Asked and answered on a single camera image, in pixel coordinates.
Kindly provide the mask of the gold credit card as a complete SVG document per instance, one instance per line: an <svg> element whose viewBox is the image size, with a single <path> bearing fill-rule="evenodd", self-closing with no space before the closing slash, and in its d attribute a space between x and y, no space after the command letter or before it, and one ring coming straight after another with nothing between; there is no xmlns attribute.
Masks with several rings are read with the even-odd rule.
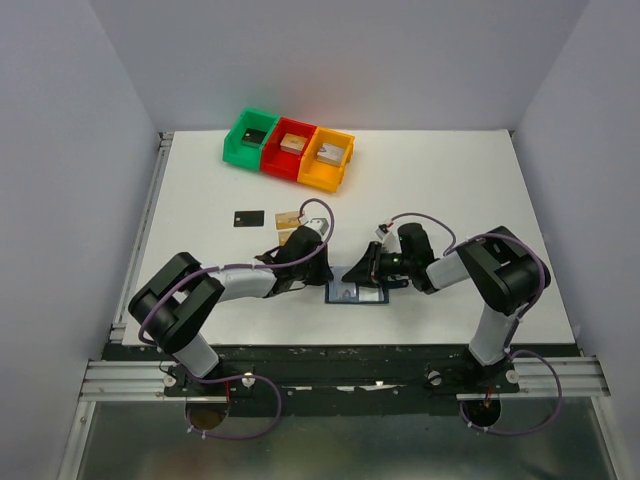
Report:
<svg viewBox="0 0 640 480"><path fill-rule="evenodd" d="M301 214L299 211L281 212L275 215L275 226L277 230L294 229L301 225Z"/></svg>
<svg viewBox="0 0 640 480"><path fill-rule="evenodd" d="M278 242L279 242L279 245L280 246L284 246L293 233L294 233L293 229L291 229L291 230L279 230L278 231Z"/></svg>

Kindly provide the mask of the navy blue card holder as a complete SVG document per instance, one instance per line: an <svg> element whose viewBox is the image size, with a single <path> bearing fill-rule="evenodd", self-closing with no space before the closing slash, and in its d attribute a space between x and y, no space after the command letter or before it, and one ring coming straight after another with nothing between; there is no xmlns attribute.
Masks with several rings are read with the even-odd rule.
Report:
<svg viewBox="0 0 640 480"><path fill-rule="evenodd" d="M390 291L409 286L407 279L393 279L377 287L364 287L342 281L348 267L331 268L333 279L325 285L325 303L329 305L386 305L390 300Z"/></svg>

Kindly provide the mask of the black credit card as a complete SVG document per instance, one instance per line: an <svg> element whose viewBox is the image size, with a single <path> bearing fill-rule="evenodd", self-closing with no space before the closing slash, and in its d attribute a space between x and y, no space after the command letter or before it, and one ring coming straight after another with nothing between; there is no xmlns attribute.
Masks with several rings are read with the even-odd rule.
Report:
<svg viewBox="0 0 640 480"><path fill-rule="evenodd" d="M265 224L264 210L236 211L233 218L234 228L263 227Z"/></svg>

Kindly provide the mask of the light blue VIP card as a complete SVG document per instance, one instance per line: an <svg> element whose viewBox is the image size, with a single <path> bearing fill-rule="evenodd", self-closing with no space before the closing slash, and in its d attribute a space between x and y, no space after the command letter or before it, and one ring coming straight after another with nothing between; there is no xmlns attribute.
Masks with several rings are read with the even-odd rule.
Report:
<svg viewBox="0 0 640 480"><path fill-rule="evenodd" d="M331 299L336 302L351 302L357 300L357 285L354 283L335 282L331 287Z"/></svg>

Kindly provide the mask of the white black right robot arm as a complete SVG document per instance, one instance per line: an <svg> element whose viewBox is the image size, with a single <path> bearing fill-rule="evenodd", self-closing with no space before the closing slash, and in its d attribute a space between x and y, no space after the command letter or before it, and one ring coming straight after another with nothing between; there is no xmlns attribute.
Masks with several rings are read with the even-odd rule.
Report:
<svg viewBox="0 0 640 480"><path fill-rule="evenodd" d="M342 281L365 288L412 285L426 295L470 280L484 301L476 332L452 373L441 384L477 392L495 383L508 364L510 344L522 317L551 283L547 266L504 226L473 237L438 258L418 223L399 227L399 252L371 242Z"/></svg>

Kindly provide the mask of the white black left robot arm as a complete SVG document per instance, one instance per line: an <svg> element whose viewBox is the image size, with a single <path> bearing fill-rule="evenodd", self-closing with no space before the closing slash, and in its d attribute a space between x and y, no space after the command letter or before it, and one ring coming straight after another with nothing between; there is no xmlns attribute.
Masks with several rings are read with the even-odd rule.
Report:
<svg viewBox="0 0 640 480"><path fill-rule="evenodd" d="M141 333L198 379L209 379L220 358L200 330L213 308L242 298L270 298L333 279L324 228L317 220L297 227L281 247L238 264L203 269L190 253L174 255L130 300Z"/></svg>

